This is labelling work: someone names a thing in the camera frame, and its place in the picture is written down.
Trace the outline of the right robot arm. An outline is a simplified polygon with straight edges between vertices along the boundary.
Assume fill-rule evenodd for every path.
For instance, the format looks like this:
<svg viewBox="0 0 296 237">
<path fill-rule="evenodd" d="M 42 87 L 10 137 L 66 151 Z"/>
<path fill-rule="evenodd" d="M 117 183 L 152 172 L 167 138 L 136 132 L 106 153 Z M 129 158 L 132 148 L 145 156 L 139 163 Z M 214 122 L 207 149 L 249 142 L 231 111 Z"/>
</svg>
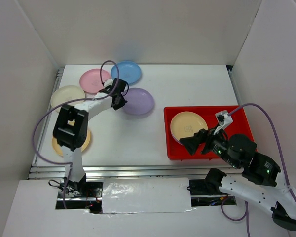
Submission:
<svg viewBox="0 0 296 237">
<path fill-rule="evenodd" d="M 211 168 L 205 177 L 206 191 L 225 193 L 264 210 L 278 226 L 296 232 L 296 189 L 290 187 L 280 166 L 269 156 L 256 151 L 256 143 L 243 134 L 226 138 L 225 132 L 202 129 L 192 137 L 181 138 L 180 143 L 194 155 L 204 145 L 202 154 L 209 152 L 235 169 L 253 183 L 250 187 L 217 168 Z"/>
</svg>

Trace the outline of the cream white plate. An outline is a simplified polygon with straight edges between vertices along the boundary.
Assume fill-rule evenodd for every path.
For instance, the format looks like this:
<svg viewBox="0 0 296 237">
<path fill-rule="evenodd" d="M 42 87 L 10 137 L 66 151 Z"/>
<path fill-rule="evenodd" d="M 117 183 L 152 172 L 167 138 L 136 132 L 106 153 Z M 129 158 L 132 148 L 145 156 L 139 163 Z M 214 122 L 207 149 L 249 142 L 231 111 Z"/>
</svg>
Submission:
<svg viewBox="0 0 296 237">
<path fill-rule="evenodd" d="M 75 85 L 67 85 L 57 89 L 52 94 L 50 104 L 51 107 L 55 108 L 64 102 L 82 98 L 85 98 L 85 93 L 80 87 Z"/>
</svg>

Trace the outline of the yellow plate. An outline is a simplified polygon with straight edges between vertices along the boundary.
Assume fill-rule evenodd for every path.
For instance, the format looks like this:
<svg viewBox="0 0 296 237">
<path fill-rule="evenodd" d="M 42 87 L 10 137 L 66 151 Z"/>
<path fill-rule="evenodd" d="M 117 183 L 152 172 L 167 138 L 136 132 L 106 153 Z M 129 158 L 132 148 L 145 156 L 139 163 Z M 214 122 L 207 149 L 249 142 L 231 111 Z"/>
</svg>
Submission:
<svg viewBox="0 0 296 237">
<path fill-rule="evenodd" d="M 86 140 L 81 147 L 82 151 L 84 151 L 88 147 L 90 141 L 91 141 L 91 131 L 87 130 Z M 52 138 L 52 147 L 57 155 L 59 155 L 61 157 L 63 156 L 62 149 L 61 149 L 60 145 L 57 143 L 57 139 L 54 137 Z"/>
<path fill-rule="evenodd" d="M 180 112 L 176 114 L 170 123 L 170 131 L 177 140 L 192 137 L 201 129 L 208 129 L 203 117 L 194 112 Z"/>
</svg>

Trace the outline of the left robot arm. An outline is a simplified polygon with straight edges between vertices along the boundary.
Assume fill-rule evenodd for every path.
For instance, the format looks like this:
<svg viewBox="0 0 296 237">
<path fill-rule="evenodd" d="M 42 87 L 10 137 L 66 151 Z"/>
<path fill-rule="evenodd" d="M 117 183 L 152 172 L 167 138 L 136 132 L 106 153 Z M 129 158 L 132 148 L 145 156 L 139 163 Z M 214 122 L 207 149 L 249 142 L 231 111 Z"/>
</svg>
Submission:
<svg viewBox="0 0 296 237">
<path fill-rule="evenodd" d="M 126 81 L 109 79 L 93 98 L 74 106 L 65 104 L 57 117 L 53 137 L 61 147 L 66 163 L 64 192 L 76 197 L 87 193 L 86 173 L 82 165 L 82 145 L 87 140 L 88 122 L 99 113 L 113 108 L 118 110 L 126 105 L 124 95 L 129 89 Z"/>
</svg>

